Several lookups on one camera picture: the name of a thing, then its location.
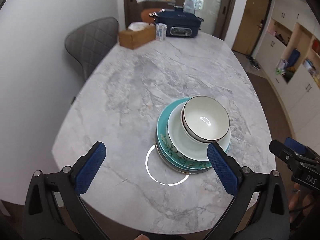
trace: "quilted chair back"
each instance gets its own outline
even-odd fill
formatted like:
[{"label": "quilted chair back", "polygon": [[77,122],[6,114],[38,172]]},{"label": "quilted chair back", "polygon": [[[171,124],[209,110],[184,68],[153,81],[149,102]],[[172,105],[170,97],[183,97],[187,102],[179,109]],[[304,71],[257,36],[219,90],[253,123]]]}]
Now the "quilted chair back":
[{"label": "quilted chair back", "polygon": [[66,50],[82,65],[85,80],[117,43],[118,32],[118,21],[107,17],[87,23],[67,36]]}]

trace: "metal screw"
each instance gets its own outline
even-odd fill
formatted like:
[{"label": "metal screw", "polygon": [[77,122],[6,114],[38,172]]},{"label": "metal screw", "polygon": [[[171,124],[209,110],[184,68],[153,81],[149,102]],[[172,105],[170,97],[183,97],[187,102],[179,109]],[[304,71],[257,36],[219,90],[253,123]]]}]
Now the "metal screw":
[{"label": "metal screw", "polygon": [[247,166],[244,166],[244,167],[242,167],[242,171],[244,173],[250,173],[251,169],[249,167],[247,167]]},{"label": "metal screw", "polygon": [[70,167],[70,166],[65,166],[65,167],[63,167],[62,171],[63,171],[64,173],[68,173],[68,172],[71,171],[71,167]]},{"label": "metal screw", "polygon": [[279,171],[273,170],[272,174],[276,177],[278,177],[280,175]]},{"label": "metal screw", "polygon": [[40,174],[41,174],[41,171],[35,171],[35,172],[33,173],[33,176],[38,177]]}]

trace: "dining table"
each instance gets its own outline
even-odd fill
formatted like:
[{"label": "dining table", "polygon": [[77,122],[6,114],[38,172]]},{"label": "dining table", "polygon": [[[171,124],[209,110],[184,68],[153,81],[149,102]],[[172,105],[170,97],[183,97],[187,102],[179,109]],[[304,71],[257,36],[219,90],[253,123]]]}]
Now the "dining table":
[{"label": "dining table", "polygon": [[[106,157],[81,198],[104,216],[157,234],[212,228],[230,204],[214,169],[183,174],[155,147],[161,111],[180,98],[208,96],[230,118],[228,155],[254,172],[276,169],[271,135],[257,94],[222,40],[166,37],[135,50],[115,45],[86,81],[68,111],[52,154],[59,169],[72,166],[96,141]],[[254,194],[250,206],[257,201]]]}]

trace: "stack of dishes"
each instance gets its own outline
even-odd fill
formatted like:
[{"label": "stack of dishes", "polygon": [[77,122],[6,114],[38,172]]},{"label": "stack of dishes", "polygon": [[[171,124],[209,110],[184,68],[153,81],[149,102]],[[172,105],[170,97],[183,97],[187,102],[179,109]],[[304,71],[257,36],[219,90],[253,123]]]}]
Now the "stack of dishes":
[{"label": "stack of dishes", "polygon": [[174,101],[158,119],[157,150],[169,166],[183,173],[196,174],[212,168],[207,157],[208,145],[217,142],[227,153],[230,141],[228,113],[209,97]]}]

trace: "tissue box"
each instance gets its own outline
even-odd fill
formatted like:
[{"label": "tissue box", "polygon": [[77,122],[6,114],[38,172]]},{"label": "tissue box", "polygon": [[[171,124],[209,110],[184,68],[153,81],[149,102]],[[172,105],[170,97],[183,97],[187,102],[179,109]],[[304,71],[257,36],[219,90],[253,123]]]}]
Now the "tissue box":
[{"label": "tissue box", "polygon": [[120,46],[129,49],[138,48],[156,38],[156,28],[154,25],[149,25],[141,31],[134,32],[125,30],[119,32]]}]

